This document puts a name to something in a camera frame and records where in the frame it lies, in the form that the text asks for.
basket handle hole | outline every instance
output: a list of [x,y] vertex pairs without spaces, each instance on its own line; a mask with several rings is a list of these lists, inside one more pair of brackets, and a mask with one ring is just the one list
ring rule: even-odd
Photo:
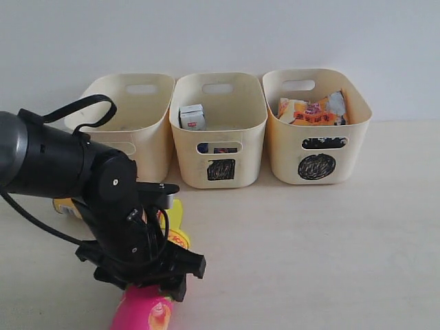
[[159,87],[157,85],[128,85],[126,91],[129,94],[157,94]]
[[205,94],[230,94],[234,91],[231,84],[205,84],[201,87]]
[[341,149],[348,142],[346,137],[311,137],[302,141],[302,147],[306,150]]
[[202,142],[197,145],[197,152],[204,155],[239,153],[243,145],[240,142]]
[[286,80],[281,88],[285,91],[311,91],[315,85],[314,80]]

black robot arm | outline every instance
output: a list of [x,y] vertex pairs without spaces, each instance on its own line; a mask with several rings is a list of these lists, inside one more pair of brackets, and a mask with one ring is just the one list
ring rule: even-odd
[[[97,124],[88,125],[100,126],[116,112],[105,96],[79,100],[58,114],[65,116],[102,101],[110,102],[111,110]],[[204,256],[167,240],[165,209],[179,187],[138,182],[136,163],[122,151],[91,141],[79,128],[70,134],[45,124],[59,117],[42,117],[26,110],[18,115],[0,112],[1,195],[16,210],[19,206],[9,193],[72,198],[96,240],[68,241],[79,245],[76,256],[81,261],[97,266],[96,280],[121,289],[159,285],[164,293],[182,301],[186,275],[203,278],[206,261]],[[30,219],[23,209],[19,212]],[[165,233],[159,213],[166,220]]]

plastic basket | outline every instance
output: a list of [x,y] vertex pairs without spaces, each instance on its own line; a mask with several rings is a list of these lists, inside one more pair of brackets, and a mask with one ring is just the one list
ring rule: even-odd
[[[314,88],[285,88],[290,82],[311,82]],[[275,176],[288,184],[336,184],[348,179],[372,116],[351,82],[341,73],[328,69],[279,70],[264,75],[263,90],[269,112],[267,144]],[[348,125],[295,126],[276,117],[280,98],[316,102],[339,90],[346,102]],[[332,148],[305,147],[312,145],[307,144],[309,141],[325,138],[338,143]]]
[[[163,74],[113,74],[97,79],[82,97],[104,94],[118,107],[116,115],[97,129],[83,128],[93,141],[124,151],[136,161],[138,181],[161,182],[167,174],[174,144],[168,121],[174,78]],[[95,122],[108,109],[105,102],[65,118],[74,129]]]
[[[202,104],[205,131],[179,124],[179,108]],[[267,122],[263,89],[244,73],[191,74],[177,81],[170,106],[177,158],[183,180],[195,188],[239,188],[259,176]],[[207,144],[206,153],[198,146]],[[224,149],[233,153],[218,153]]]

white wall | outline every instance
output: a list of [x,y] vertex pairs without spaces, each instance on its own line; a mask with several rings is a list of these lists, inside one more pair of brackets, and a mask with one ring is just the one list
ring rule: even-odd
[[0,110],[47,113],[116,72],[326,67],[375,120],[440,118],[438,0],[5,0],[0,31]]

white table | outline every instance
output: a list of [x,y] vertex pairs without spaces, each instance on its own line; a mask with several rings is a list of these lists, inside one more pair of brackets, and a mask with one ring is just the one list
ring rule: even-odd
[[[439,151],[440,122],[383,122],[343,184],[289,186],[265,156],[250,187],[195,190],[174,166],[183,228],[208,265],[169,330],[440,329]],[[18,200],[91,238],[50,200]],[[0,218],[0,329],[106,329],[121,291],[4,202]]]

